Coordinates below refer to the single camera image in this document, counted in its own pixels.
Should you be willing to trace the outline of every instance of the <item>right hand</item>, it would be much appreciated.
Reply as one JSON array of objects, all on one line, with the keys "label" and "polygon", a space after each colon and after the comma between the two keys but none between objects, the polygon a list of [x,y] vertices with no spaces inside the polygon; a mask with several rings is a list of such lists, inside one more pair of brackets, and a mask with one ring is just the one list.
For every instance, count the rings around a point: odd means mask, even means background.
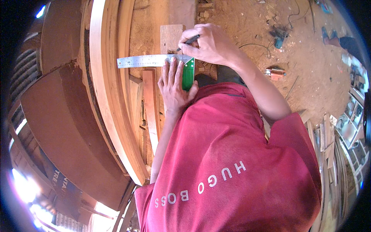
[{"label": "right hand", "polygon": [[[195,42],[199,46],[198,48],[184,43],[197,34],[200,34]],[[193,29],[185,30],[179,40],[179,47],[185,55],[208,63],[226,66],[229,66],[230,60],[239,56],[241,52],[230,41],[222,28],[212,23],[196,24]]]}]

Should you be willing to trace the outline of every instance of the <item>left hand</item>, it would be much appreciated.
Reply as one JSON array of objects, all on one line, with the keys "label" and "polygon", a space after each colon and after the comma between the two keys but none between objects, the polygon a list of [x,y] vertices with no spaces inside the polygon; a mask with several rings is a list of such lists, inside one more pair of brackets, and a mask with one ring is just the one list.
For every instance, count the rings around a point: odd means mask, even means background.
[{"label": "left hand", "polygon": [[183,66],[183,61],[179,61],[177,67],[177,59],[172,57],[170,69],[166,61],[162,67],[162,76],[157,84],[164,99],[164,105],[167,107],[166,114],[182,113],[198,92],[197,81],[193,82],[189,92],[182,89]]}]

